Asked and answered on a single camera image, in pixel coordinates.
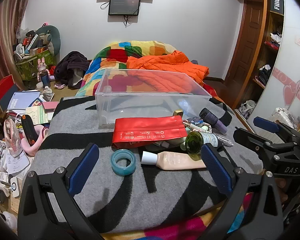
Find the basket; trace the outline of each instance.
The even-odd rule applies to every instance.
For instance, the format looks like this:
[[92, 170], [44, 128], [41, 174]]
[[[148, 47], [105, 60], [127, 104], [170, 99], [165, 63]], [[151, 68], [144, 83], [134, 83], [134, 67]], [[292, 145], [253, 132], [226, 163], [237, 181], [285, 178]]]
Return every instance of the basket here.
[[42, 59], [43, 57], [44, 57], [44, 62], [47, 65], [47, 67], [57, 65], [55, 57], [47, 49], [47, 50], [45, 50], [43, 52], [40, 52], [36, 55], [36, 59], [33, 62], [35, 67], [38, 66], [38, 59]]
[[16, 62], [17, 70], [23, 81], [28, 81], [37, 77], [37, 65], [34, 65], [34, 62], [37, 62], [37, 56], [27, 58], [21, 62]]

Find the green glass bottle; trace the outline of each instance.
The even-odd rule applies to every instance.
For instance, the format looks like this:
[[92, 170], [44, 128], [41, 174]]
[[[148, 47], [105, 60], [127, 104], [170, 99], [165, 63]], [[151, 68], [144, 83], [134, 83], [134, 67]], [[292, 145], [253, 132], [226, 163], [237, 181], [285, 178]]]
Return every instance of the green glass bottle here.
[[186, 151], [188, 154], [198, 154], [201, 151], [202, 145], [206, 143], [211, 143], [216, 148], [223, 145], [223, 142], [219, 141], [213, 133], [193, 131], [186, 138]]

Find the blue gripper pad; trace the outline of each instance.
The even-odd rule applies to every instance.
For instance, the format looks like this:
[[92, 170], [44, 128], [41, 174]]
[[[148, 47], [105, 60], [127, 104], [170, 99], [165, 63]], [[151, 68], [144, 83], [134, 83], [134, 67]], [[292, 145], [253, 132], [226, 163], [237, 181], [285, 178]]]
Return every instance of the blue gripper pad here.
[[279, 132], [279, 126], [275, 122], [271, 122], [261, 117], [256, 117], [255, 119], [253, 119], [253, 124], [256, 127], [259, 127], [271, 133]]
[[220, 193], [229, 197], [235, 184], [234, 167], [227, 158], [221, 157], [210, 144], [204, 144], [201, 148], [201, 158]]
[[65, 183], [70, 196], [73, 197], [81, 192], [98, 159], [98, 146], [94, 143], [89, 143], [80, 156], [74, 158], [69, 163]]

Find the wooden door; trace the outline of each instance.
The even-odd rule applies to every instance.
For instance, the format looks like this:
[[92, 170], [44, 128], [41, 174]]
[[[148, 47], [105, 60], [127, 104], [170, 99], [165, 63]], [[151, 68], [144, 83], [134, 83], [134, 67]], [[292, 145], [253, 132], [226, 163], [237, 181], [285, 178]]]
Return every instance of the wooden door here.
[[261, 30], [263, 1], [245, 0], [245, 2], [241, 33], [225, 78], [225, 85], [228, 87], [229, 93], [227, 103], [230, 107], [232, 107], [247, 77]]

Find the tape roll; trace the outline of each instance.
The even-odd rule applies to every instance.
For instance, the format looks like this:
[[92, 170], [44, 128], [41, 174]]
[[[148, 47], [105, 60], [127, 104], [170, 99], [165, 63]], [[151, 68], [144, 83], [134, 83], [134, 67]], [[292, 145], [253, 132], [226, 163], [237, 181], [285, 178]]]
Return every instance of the tape roll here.
[[[117, 164], [120, 159], [128, 159], [131, 163], [127, 167], [122, 167]], [[111, 165], [115, 174], [117, 175], [129, 175], [136, 170], [136, 157], [129, 150], [117, 150], [111, 155]]]

